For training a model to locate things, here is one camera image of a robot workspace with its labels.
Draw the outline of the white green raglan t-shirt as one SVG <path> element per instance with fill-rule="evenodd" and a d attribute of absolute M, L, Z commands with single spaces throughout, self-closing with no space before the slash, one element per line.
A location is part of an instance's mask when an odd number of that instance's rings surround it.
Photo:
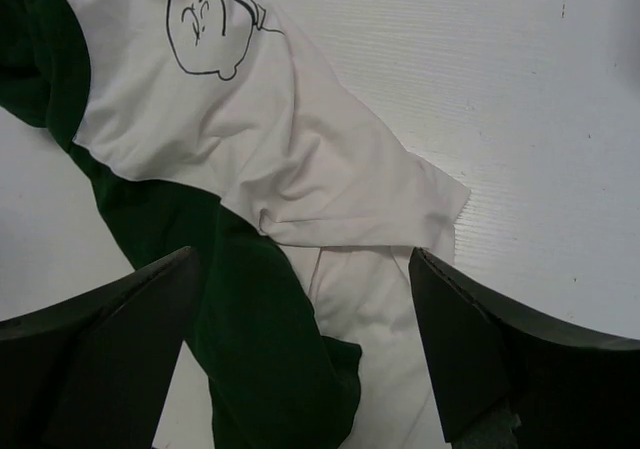
<path fill-rule="evenodd" d="M 411 296 L 469 192 L 271 0 L 1 0 L 1 104 L 90 180 L 129 262 L 201 258 L 218 448 L 441 448 Z"/>

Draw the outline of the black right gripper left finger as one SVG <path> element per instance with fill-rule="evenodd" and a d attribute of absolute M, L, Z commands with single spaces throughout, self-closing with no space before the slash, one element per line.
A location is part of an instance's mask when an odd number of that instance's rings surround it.
<path fill-rule="evenodd" d="M 4 448 L 150 448 L 201 297 L 185 247 L 1 323 Z"/>

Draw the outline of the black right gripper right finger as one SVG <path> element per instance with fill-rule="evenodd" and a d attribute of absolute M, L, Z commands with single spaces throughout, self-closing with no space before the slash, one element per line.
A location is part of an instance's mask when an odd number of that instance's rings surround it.
<path fill-rule="evenodd" d="M 411 292 L 454 448 L 635 448 L 639 343 L 535 310 L 423 249 Z"/>

